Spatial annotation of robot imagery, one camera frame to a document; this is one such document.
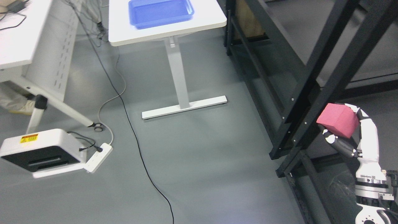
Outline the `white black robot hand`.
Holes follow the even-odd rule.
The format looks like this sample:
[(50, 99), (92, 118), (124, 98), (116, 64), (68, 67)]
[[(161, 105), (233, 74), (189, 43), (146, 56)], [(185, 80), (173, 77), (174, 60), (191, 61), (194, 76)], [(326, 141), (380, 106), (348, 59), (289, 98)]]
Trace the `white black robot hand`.
[(348, 158), (357, 158), (360, 162), (356, 171), (356, 178), (360, 175), (380, 176), (382, 169), (379, 165), (379, 141), (377, 127), (370, 116), (360, 107), (344, 103), (349, 106), (359, 120), (359, 125), (350, 138), (339, 137), (319, 124), (324, 139), (336, 151)]

